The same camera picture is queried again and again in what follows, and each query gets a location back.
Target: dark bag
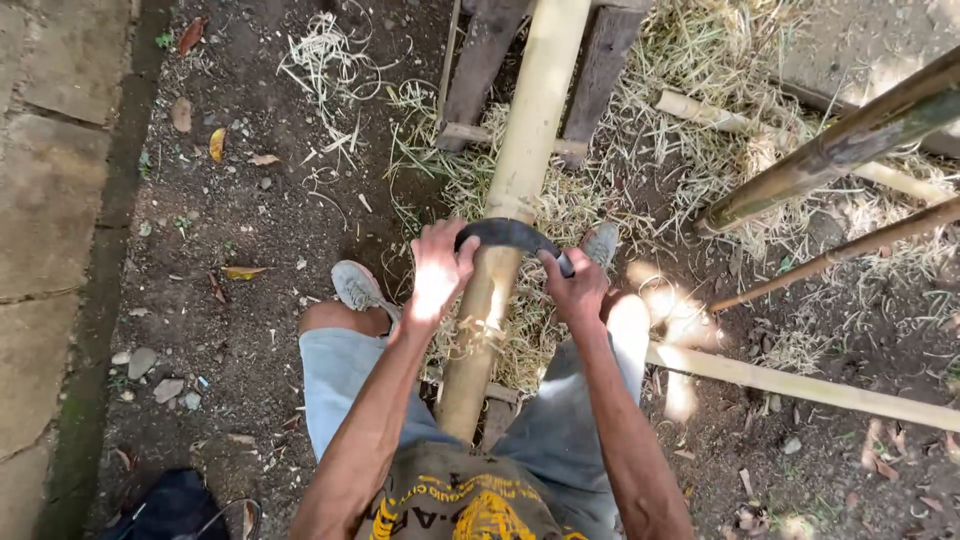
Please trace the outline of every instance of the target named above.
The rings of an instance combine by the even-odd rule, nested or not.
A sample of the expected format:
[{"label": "dark bag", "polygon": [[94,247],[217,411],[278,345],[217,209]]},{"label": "dark bag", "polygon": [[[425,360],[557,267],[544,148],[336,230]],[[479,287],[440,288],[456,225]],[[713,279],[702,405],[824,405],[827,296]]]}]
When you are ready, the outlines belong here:
[{"label": "dark bag", "polygon": [[123,514],[98,540],[229,540],[227,525],[217,512],[217,503],[200,473],[193,469],[166,471],[143,502]]}]

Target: hand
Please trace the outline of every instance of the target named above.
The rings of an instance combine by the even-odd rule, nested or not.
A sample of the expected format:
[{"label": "hand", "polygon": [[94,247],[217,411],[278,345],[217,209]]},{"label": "hand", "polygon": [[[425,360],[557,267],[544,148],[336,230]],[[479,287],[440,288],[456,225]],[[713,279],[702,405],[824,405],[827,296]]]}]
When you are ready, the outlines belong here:
[{"label": "hand", "polygon": [[467,226],[462,218],[441,219],[427,225],[420,238],[410,242],[414,252],[414,294],[408,309],[421,321],[438,322],[446,314],[473,274],[473,254],[480,247],[480,238],[471,236],[453,251],[457,233]]},{"label": "hand", "polygon": [[557,305],[560,320],[570,331],[583,325],[600,322],[600,306],[607,294],[607,274],[603,268],[590,260],[580,248],[564,250],[573,264],[575,275],[565,278],[560,273],[560,264],[549,253],[540,250],[537,258],[546,270],[546,291]]}]

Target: dirt ground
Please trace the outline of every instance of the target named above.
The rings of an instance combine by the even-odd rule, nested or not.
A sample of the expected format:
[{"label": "dirt ground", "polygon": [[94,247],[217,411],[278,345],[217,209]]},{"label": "dirt ground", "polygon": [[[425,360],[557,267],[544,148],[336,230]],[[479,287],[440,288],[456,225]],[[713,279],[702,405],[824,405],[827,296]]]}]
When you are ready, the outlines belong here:
[{"label": "dirt ground", "polygon": [[[300,165],[311,149],[319,151],[328,139],[301,88],[277,74],[276,68],[288,52],[287,35],[303,35],[310,16],[320,10],[341,12],[329,2],[209,0],[181,6],[174,14],[175,36],[193,17],[209,14],[206,43],[186,60],[170,52],[164,66],[144,147],[123,314],[114,335],[114,351],[148,347],[159,359],[145,383],[127,380],[126,366],[119,366],[111,377],[101,493],[91,530],[135,501],[159,471],[193,466],[204,472],[221,503],[244,496],[261,501],[262,538],[285,537],[315,465],[305,425],[288,422],[302,406],[297,345],[301,302],[333,294],[329,270],[341,258],[359,260],[383,278],[381,255],[391,242],[401,241],[390,190],[382,178],[390,162],[392,124],[399,117],[384,101],[358,106],[360,134],[369,144],[360,153],[359,174],[345,162],[338,163],[335,154],[320,154]],[[385,71],[385,80],[439,81],[449,18],[446,3],[361,0],[360,4],[372,19],[373,39],[367,52],[374,62],[396,60],[406,50],[407,36],[413,40],[413,53]],[[357,28],[364,34],[369,30],[356,9],[345,12],[338,22],[346,30]],[[193,104],[189,133],[175,130],[169,118],[168,111],[180,96]],[[217,128],[228,129],[220,163],[206,152]],[[255,166],[247,163],[251,153],[274,154],[283,162]],[[343,210],[346,229],[335,208],[329,203],[321,206],[318,198],[307,194],[312,182],[301,185],[311,166],[340,171],[339,180],[320,191]],[[656,175],[666,177],[673,166],[665,164]],[[270,179],[269,186],[265,178]],[[407,171],[396,181],[394,196],[426,213],[443,215],[440,182]],[[649,181],[625,185],[634,200],[658,209],[655,217],[660,221],[669,211],[666,194],[673,182],[676,179],[660,183],[659,191]],[[372,212],[359,199],[361,194]],[[818,221],[816,231],[828,242],[845,228],[831,220]],[[150,224],[145,235],[143,223]],[[677,261],[663,256],[653,260],[665,274],[703,301],[735,292],[729,247],[679,244]],[[768,266],[757,268],[757,273],[769,275],[770,264],[776,267],[773,261],[781,257],[772,251]],[[301,259],[305,266],[298,264]],[[621,276],[627,274],[626,263],[619,261]],[[889,296],[899,299],[895,308],[884,315],[881,307],[872,306],[866,315],[872,330],[831,349],[820,360],[824,373],[818,377],[956,407],[946,386],[928,374],[939,373],[947,362],[932,355],[956,354],[956,336],[926,328],[898,337],[893,323],[926,315],[926,291],[960,294],[955,279],[958,262],[950,264],[934,282],[885,284]],[[231,265],[268,269],[250,281],[227,280],[220,268]],[[405,269],[391,270],[402,275]],[[754,270],[748,263],[743,274],[752,276]],[[215,298],[208,272],[222,286],[225,304]],[[393,290],[396,278],[386,278]],[[754,302],[755,310],[737,307],[723,313],[719,318],[727,336],[723,354],[747,359],[756,318],[769,319],[773,327],[785,324],[788,310],[778,306],[823,285],[811,282],[813,287],[800,282],[771,295],[769,304]],[[844,311],[854,302],[850,295],[823,305],[817,328],[829,332],[842,324]],[[666,375],[660,376],[665,384]],[[181,396],[196,392],[199,407],[190,410],[176,400],[173,407],[158,404],[153,392],[167,378],[184,379]],[[699,407],[684,426],[664,421],[664,398],[654,384],[650,387],[652,398],[645,408],[702,538],[724,538],[723,527],[735,529],[739,520],[734,512],[751,499],[754,508],[762,510],[755,512],[766,516],[772,529],[760,537],[785,534],[798,518],[806,523],[801,530],[823,538],[892,539],[917,530],[924,531],[922,538],[952,537],[947,527],[950,522],[956,525],[953,507],[958,501],[954,495],[960,495],[960,469],[947,459],[939,431],[903,426],[907,455],[892,465],[899,479],[889,480],[860,465],[869,415],[787,397],[780,400],[779,411],[762,415],[757,412],[766,409],[762,393],[696,380]],[[887,433],[890,424],[883,424],[881,444],[896,456],[896,444]],[[229,433],[250,435],[255,444],[230,440]],[[786,454],[782,447],[794,437],[802,446]],[[121,454],[132,458],[132,472]],[[752,498],[738,474],[744,469],[750,474]],[[939,502],[942,511],[920,497]],[[747,536],[742,530],[736,533]]]}]

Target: sneaker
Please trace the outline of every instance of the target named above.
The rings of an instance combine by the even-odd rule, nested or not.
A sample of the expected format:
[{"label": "sneaker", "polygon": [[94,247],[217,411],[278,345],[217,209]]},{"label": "sneaker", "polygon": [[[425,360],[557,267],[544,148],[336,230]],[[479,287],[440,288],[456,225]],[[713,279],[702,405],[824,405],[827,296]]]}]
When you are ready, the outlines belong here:
[{"label": "sneaker", "polygon": [[341,260],[330,270],[333,279],[333,288],[340,297],[344,306],[354,311],[366,311],[371,307],[383,307],[390,317],[390,332],[394,333],[400,321],[400,308],[387,302],[380,285],[373,278],[370,270],[363,264],[352,260]]},{"label": "sneaker", "polygon": [[616,243],[619,240],[620,230],[616,227],[616,224],[604,221],[596,229],[591,229],[584,234],[580,249],[590,260],[606,270],[613,263],[613,256],[616,255]]}]

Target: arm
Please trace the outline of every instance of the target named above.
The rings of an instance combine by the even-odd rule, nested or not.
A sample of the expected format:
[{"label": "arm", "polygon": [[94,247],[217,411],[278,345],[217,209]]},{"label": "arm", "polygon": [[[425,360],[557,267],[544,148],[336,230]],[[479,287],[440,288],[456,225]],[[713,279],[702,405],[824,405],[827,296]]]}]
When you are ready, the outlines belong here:
[{"label": "arm", "polygon": [[439,221],[411,243],[414,293],[383,355],[326,448],[290,527],[291,540],[352,538],[390,470],[423,355],[473,271],[479,239],[453,252],[463,220]]},{"label": "arm", "polygon": [[539,255],[547,270],[548,291],[583,360],[604,465],[627,538],[693,538],[677,480],[657,435],[627,391],[600,320],[607,278],[579,249],[566,253],[576,271],[566,280],[555,259],[544,252]]}]

